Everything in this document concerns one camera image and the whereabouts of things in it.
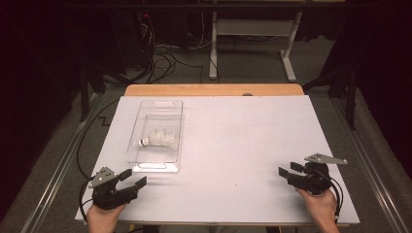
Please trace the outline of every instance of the shuttlecock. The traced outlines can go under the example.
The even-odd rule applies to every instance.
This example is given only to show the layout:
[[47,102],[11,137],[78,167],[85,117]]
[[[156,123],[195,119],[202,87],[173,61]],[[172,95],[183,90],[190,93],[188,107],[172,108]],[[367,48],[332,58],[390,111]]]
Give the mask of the shuttlecock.
[[147,138],[138,142],[139,147],[167,147],[172,150],[178,149],[178,135],[166,134],[164,131],[155,129]]

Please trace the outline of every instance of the white tabletop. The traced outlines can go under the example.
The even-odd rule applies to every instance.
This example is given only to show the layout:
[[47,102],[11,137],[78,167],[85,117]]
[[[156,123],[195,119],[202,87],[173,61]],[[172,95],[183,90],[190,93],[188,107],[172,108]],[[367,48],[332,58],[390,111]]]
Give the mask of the white tabletop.
[[[122,97],[93,174],[103,166],[120,173],[142,100],[182,100],[178,173],[135,173],[118,184],[148,184],[121,213],[120,222],[150,224],[301,225],[312,222],[302,198],[278,167],[330,155],[308,96]],[[339,223],[360,220],[336,165],[330,175],[343,188]],[[87,189],[84,200],[91,197]],[[80,212],[76,219],[82,219]]]

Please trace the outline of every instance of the plastic container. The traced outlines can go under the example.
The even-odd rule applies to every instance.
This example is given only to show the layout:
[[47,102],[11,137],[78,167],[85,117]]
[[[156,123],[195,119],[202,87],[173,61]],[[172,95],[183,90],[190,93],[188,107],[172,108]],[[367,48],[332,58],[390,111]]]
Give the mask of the plastic container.
[[178,172],[183,102],[145,100],[130,138],[125,161],[134,172]]

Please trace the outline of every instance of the clear plastic box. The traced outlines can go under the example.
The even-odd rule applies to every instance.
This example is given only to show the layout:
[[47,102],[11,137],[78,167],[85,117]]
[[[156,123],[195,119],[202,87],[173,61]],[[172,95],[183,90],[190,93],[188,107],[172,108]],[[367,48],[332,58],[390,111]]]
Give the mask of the clear plastic box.
[[134,172],[178,172],[183,102],[145,100],[130,138],[125,161]]

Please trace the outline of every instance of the hand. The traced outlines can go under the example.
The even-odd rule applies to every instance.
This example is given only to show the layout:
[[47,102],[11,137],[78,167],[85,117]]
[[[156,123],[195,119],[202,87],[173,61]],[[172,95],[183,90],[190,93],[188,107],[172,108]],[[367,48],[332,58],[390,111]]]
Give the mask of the hand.
[[118,217],[127,204],[105,211],[95,205],[87,211],[87,225],[89,233],[113,233],[115,232]]
[[305,200],[306,209],[322,232],[339,232],[335,224],[336,199],[329,189],[319,195],[312,195],[299,188],[296,191]]

